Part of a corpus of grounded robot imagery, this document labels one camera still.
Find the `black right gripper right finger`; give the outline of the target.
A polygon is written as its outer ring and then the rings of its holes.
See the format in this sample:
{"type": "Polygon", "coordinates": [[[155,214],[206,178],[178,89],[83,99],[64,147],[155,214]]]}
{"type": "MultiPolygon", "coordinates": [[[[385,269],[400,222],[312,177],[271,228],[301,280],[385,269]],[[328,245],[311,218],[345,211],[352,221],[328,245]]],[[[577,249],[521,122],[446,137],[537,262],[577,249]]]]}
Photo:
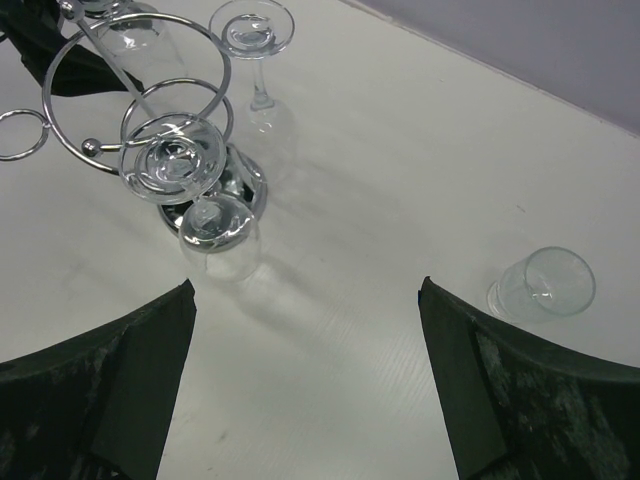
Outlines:
{"type": "Polygon", "coordinates": [[[430,278],[418,305],[459,478],[638,478],[638,368],[498,320],[430,278]]]}

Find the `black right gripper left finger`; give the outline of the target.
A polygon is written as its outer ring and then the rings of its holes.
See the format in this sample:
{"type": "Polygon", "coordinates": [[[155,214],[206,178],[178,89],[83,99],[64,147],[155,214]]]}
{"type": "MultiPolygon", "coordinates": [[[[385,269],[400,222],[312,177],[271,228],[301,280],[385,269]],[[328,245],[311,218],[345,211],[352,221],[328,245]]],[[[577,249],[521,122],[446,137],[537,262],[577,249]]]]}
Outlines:
{"type": "Polygon", "coordinates": [[[4,479],[154,479],[196,319],[190,281],[1,365],[4,479]]]}

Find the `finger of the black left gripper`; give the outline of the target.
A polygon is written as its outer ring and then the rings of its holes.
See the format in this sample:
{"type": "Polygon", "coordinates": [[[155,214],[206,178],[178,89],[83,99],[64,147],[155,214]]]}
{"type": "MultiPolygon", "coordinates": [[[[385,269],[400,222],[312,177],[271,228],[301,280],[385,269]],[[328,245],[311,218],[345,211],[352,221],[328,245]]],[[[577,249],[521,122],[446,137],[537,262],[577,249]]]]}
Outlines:
{"type": "MultiPolygon", "coordinates": [[[[21,62],[39,85],[67,39],[61,33],[61,11],[56,1],[3,1],[1,32],[19,52],[21,62]]],[[[61,60],[51,93],[78,97],[103,92],[124,92],[125,85],[104,59],[75,45],[61,60]]]]}

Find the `chrome wine glass rack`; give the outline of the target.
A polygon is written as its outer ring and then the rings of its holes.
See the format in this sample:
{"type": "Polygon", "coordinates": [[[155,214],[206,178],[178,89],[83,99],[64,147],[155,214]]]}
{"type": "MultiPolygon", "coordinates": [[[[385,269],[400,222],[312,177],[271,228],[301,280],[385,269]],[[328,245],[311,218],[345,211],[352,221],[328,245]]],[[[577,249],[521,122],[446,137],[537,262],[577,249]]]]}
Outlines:
{"type": "MultiPolygon", "coordinates": [[[[85,10],[81,2],[79,1],[61,1],[59,2],[59,8],[61,11],[61,17],[66,19],[70,23],[74,23],[78,26],[78,32],[72,36],[70,39],[67,39],[67,43],[60,52],[56,55],[54,60],[52,61],[44,80],[44,84],[41,85],[41,94],[42,94],[42,109],[40,111],[25,110],[25,115],[33,116],[40,121],[41,124],[41,135],[38,141],[28,150],[12,155],[4,155],[2,156],[2,161],[11,162],[21,160],[26,158],[33,153],[37,152],[47,141],[48,136],[50,134],[54,134],[58,139],[59,143],[62,144],[71,154],[75,155],[78,159],[83,161],[84,163],[92,166],[95,169],[111,172],[112,174],[119,175],[119,155],[120,150],[122,148],[122,140],[127,131],[132,128],[138,126],[148,119],[152,119],[156,116],[162,115],[158,114],[155,110],[151,108],[151,105],[148,103],[148,96],[153,93],[172,86],[176,83],[191,83],[191,78],[178,78],[178,79],[168,79],[163,82],[159,82],[157,84],[151,85],[149,87],[143,87],[142,84],[136,80],[133,76],[127,73],[114,59],[113,55],[108,51],[108,49],[104,46],[101,39],[97,36],[96,32],[103,26],[110,26],[113,24],[118,24],[121,22],[125,22],[128,20],[141,20],[141,19],[157,19],[162,20],[169,23],[180,24],[184,27],[187,27],[191,30],[194,30],[202,35],[206,35],[207,30],[200,24],[188,20],[186,18],[169,15],[164,13],[134,13],[134,14],[125,14],[121,16],[112,17],[107,20],[100,20],[93,24],[87,24],[84,20],[85,18],[85,10]],[[71,48],[75,45],[81,45],[91,52],[99,55],[102,59],[105,60],[109,68],[114,72],[114,74],[121,80],[121,82],[125,85],[126,90],[132,95],[133,101],[129,105],[128,110],[125,112],[121,125],[120,125],[120,137],[121,140],[117,144],[100,144],[95,142],[93,144],[84,144],[81,149],[77,149],[67,138],[64,131],[60,128],[58,121],[55,118],[55,115],[52,110],[51,104],[51,87],[53,82],[53,77],[56,72],[57,67],[59,66],[61,60],[64,56],[71,50],[71,48]]],[[[231,67],[226,65],[224,67],[224,75],[223,75],[223,84],[220,87],[215,88],[214,98],[206,105],[206,107],[196,115],[208,120],[209,116],[212,112],[216,110],[218,106],[224,106],[225,108],[230,108],[231,104],[226,98],[226,91],[228,89],[228,83],[231,79],[231,67]]],[[[226,144],[227,150],[227,159],[224,173],[232,169],[237,174],[245,175],[247,181],[256,181],[259,186],[254,193],[255,198],[259,202],[265,202],[266,200],[266,182],[262,177],[262,172],[258,165],[248,159],[243,154],[237,152],[235,148],[229,144],[228,138],[231,134],[231,130],[233,128],[232,124],[234,122],[234,113],[232,111],[228,111],[227,113],[227,127],[225,131],[220,131],[223,136],[223,140],[226,144]]],[[[222,182],[222,177],[220,178],[220,186],[221,190],[228,194],[232,195],[244,204],[246,204],[242,198],[228,192],[225,190],[224,182],[222,182]]]]}

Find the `clear wine glass front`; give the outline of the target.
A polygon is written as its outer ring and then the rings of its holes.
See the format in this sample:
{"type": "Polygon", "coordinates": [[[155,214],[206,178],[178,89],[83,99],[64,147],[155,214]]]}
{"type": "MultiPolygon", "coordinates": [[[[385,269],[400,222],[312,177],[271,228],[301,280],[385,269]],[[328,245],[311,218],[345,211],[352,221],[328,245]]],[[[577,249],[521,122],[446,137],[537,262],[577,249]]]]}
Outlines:
{"type": "Polygon", "coordinates": [[[486,295],[490,312],[513,324],[541,324],[578,315],[596,295],[589,264],[559,246],[540,248],[506,268],[486,295]]]}

